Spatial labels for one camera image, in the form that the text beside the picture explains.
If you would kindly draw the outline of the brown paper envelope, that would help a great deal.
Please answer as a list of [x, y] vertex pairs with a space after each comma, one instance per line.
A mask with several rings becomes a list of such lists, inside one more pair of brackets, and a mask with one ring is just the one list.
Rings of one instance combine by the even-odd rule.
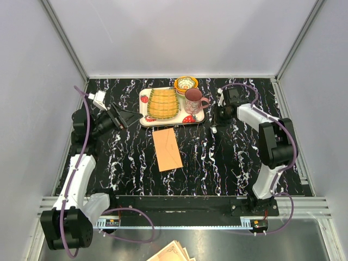
[[183, 164], [174, 129], [157, 130], [152, 135], [159, 171], [182, 168]]

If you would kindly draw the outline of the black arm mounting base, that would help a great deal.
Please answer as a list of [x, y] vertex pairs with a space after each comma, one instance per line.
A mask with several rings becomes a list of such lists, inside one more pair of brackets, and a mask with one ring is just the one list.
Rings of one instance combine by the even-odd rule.
[[217, 212], [231, 216], [278, 217], [274, 198], [251, 200], [247, 196], [126, 196], [111, 198], [113, 207], [133, 207], [151, 212]]

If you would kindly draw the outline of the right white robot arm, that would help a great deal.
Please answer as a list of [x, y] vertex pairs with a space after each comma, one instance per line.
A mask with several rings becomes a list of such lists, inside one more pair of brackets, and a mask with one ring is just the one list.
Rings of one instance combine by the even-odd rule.
[[296, 136], [291, 119], [273, 117], [256, 107], [258, 91], [250, 102], [240, 97], [235, 86], [228, 84], [218, 89], [219, 101], [214, 105], [210, 128], [216, 133], [218, 127], [226, 126], [235, 119], [258, 132], [262, 165], [245, 206], [250, 214], [257, 216], [272, 207], [281, 175], [295, 165], [298, 156]]

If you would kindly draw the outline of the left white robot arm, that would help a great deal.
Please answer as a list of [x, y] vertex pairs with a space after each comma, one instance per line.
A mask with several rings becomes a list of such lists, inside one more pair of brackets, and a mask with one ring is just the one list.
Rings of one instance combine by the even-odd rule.
[[72, 114], [72, 155], [61, 193], [52, 209], [45, 210], [40, 223], [50, 250], [87, 248], [92, 242], [94, 224], [103, 214], [112, 215], [117, 201], [106, 190], [91, 195], [85, 202], [88, 182], [98, 161], [99, 138], [110, 131], [121, 131], [139, 122], [143, 114], [112, 103], [98, 117], [89, 108]]

